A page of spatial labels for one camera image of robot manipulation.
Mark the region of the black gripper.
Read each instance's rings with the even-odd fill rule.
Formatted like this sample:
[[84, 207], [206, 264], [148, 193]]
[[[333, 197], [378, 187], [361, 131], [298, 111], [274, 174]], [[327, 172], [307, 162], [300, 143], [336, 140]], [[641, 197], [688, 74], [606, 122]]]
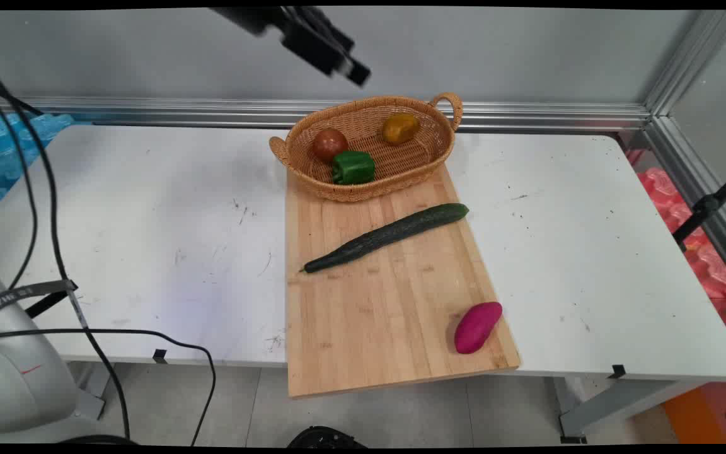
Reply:
[[371, 69], [351, 56], [355, 42], [341, 32], [316, 6], [226, 6], [210, 8], [246, 32], [264, 35], [268, 28], [282, 32], [282, 45], [319, 72], [341, 74], [363, 87]]

